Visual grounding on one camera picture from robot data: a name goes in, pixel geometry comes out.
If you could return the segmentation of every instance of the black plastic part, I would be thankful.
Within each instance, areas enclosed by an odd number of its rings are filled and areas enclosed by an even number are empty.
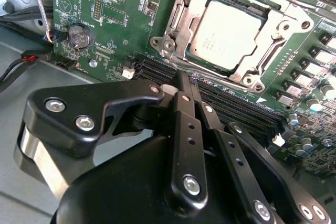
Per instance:
[[[50,38],[53,44],[60,43],[68,39],[68,33],[66,33],[65,31],[52,30],[50,31]]]
[[[153,92],[152,86],[159,93]],[[35,137],[70,156],[84,157],[93,152],[102,136],[106,117],[114,117],[115,127],[129,107],[159,103],[163,97],[160,87],[149,80],[41,89],[28,97],[23,121]],[[62,101],[65,110],[47,110],[45,103],[52,99]],[[91,131],[76,127],[75,120],[82,115],[93,119],[95,127]]]
[[[229,123],[227,130],[238,140],[262,189],[272,194],[277,213],[283,221],[292,224],[329,223],[330,218],[320,204],[244,128],[239,133],[235,130],[236,126],[239,125]],[[304,216],[300,205],[309,209],[313,216],[311,220]],[[313,206],[323,212],[325,220],[320,219]]]
[[[3,5],[2,9],[3,9],[6,13],[8,13],[8,14],[11,14],[11,13],[13,13],[13,12],[15,11],[15,7],[14,7],[14,5],[13,5],[11,2],[6,2],[6,3]]]
[[[209,200],[194,217],[176,214],[164,188],[170,139],[154,137],[80,176],[65,192],[57,224],[231,224],[236,223],[227,175],[218,159],[205,155]]]
[[[51,60],[54,52],[51,50],[26,50],[21,54],[22,59],[29,58],[30,56],[35,56],[37,61],[48,61]]]

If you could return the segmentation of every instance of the black metal bracket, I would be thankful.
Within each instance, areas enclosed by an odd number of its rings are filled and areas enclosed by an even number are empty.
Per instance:
[[[227,129],[244,150],[262,188],[271,193],[285,223],[329,223],[322,206],[244,128],[230,123]]]
[[[70,156],[84,157],[104,134],[106,118],[113,119],[110,127],[115,129],[126,109],[159,103],[163,97],[149,80],[41,89],[28,97],[23,121],[37,138]]]
[[[163,194],[179,216],[196,216],[207,205],[204,146],[211,146],[230,182],[228,190],[236,194],[233,201],[239,223],[330,223],[327,212],[243,127],[230,123],[224,129],[214,109],[201,101],[193,79],[177,72],[171,84],[176,90],[170,95],[149,80],[32,93],[23,118],[24,134],[18,139],[16,155],[27,156],[19,159],[20,165],[40,162],[38,168],[50,184],[35,145],[55,170],[67,169],[63,157],[68,156],[69,169],[80,167],[82,174],[91,169],[92,152],[99,142],[107,141],[107,135],[115,138],[114,132],[152,129],[154,138],[169,138]],[[87,165],[80,166],[80,160]],[[67,175],[64,179],[69,184],[76,178],[70,170],[60,173]],[[31,174],[42,180],[36,170]]]
[[[181,91],[173,98],[171,159],[165,197],[179,213],[192,215],[208,199],[202,125],[195,117],[195,100],[187,74],[179,72],[176,84]]]

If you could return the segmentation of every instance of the black cable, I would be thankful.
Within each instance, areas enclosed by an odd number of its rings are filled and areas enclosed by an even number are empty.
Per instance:
[[[47,18],[53,18],[53,12],[46,13]],[[27,14],[20,14],[20,15],[4,15],[0,17],[0,21],[10,21],[10,22],[18,22],[18,21],[25,21],[31,19],[38,19],[42,18],[41,13],[27,13]]]
[[[15,68],[17,65],[19,65],[20,63],[23,62],[23,59],[17,59],[17,60],[14,60],[10,65],[9,67],[6,69],[6,71],[4,72],[4,74],[0,77],[0,82],[2,82],[6,76],[9,74],[9,72],[12,71],[13,68]]]
[[[52,6],[45,6],[44,7],[46,12],[52,12],[53,11],[53,7]],[[11,14],[7,14],[6,16],[16,16],[16,15],[21,15],[21,14],[29,14],[29,13],[38,13],[39,12],[39,8],[38,6],[32,6],[32,7],[28,7],[22,10],[17,10]]]
[[[17,78],[21,76],[21,74],[34,64],[35,62],[25,62],[18,66],[4,81],[0,82],[0,93],[7,89]]]
[[[24,35],[25,37],[28,37],[29,39],[32,39],[36,42],[39,42],[39,43],[42,43],[44,45],[49,45],[49,46],[52,46],[51,43],[45,41],[42,39],[42,36],[34,31],[30,31],[22,26],[19,26],[15,23],[12,23],[12,22],[8,22],[8,21],[1,21],[0,20],[0,26],[2,27],[6,27],[6,28],[9,28],[11,30],[14,30],[16,31],[17,33],[20,33],[22,35]]]

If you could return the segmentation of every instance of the silver screw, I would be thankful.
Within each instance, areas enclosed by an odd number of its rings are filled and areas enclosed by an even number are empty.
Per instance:
[[[311,211],[304,205],[300,205],[300,208],[303,212],[303,214],[310,220],[313,219],[313,214],[311,213]]]
[[[313,209],[314,209],[315,213],[320,217],[321,220],[325,220],[326,217],[325,217],[324,213],[321,211],[320,208],[313,205]]]
[[[159,90],[157,89],[156,86],[151,86],[151,90],[152,90],[154,93],[159,93]]]
[[[331,141],[331,139],[325,139],[325,140],[322,141],[322,144],[325,147],[330,147],[332,145],[332,141]]]
[[[170,41],[170,40],[166,40],[163,44],[163,47],[166,51],[173,51],[175,44],[174,42]]]
[[[206,106],[205,106],[205,109],[206,109],[206,111],[209,112],[209,113],[212,113],[212,112],[214,111],[209,105],[206,105]]]
[[[257,213],[263,218],[263,220],[268,221],[271,219],[271,215],[267,207],[261,203],[259,200],[254,202],[254,208],[256,209]]]
[[[62,112],[65,110],[65,105],[63,102],[59,100],[49,100],[45,104],[47,110],[50,110],[52,112]]]
[[[96,68],[98,66],[98,62],[96,62],[95,60],[90,60],[89,66],[92,68]]]
[[[185,95],[183,95],[182,98],[183,98],[184,100],[186,100],[187,102],[190,101],[189,97],[186,97]]]
[[[235,130],[236,130],[238,133],[243,132],[243,131],[241,130],[241,128],[239,128],[238,125],[233,126],[233,128],[235,128]]]
[[[82,131],[91,131],[95,126],[94,121],[85,115],[77,117],[75,123]]]
[[[190,193],[191,195],[198,195],[201,191],[200,185],[197,180],[191,176],[185,176],[183,179],[184,188]]]

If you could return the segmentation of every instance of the metal lever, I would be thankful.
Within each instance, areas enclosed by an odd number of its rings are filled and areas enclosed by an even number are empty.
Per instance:
[[[221,130],[223,127],[219,118],[209,105],[198,104],[198,110],[204,123],[204,137],[222,161],[238,195],[236,216],[239,223],[276,223],[271,207],[235,137]]]
[[[256,178],[272,193],[277,213],[285,223],[331,222],[320,204],[244,128],[229,123],[227,129],[248,154]]]
[[[179,72],[173,99],[171,163],[165,198],[183,215],[194,215],[208,199],[201,122],[195,118],[195,101],[189,77]]]

